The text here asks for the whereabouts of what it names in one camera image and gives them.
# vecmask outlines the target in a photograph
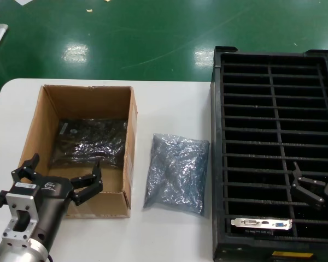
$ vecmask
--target open cardboard box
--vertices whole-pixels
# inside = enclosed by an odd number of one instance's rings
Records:
[[[34,113],[21,165],[40,155],[36,171],[42,175],[74,178],[90,174],[92,168],[51,168],[50,158],[60,119],[128,119],[123,170],[102,166],[103,191],[80,206],[72,202],[69,218],[129,217],[137,125],[132,87],[43,86]]]

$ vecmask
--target green floor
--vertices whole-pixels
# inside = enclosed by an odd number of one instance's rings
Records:
[[[14,78],[210,81],[216,45],[328,49],[328,0],[0,0],[0,23],[0,89]]]

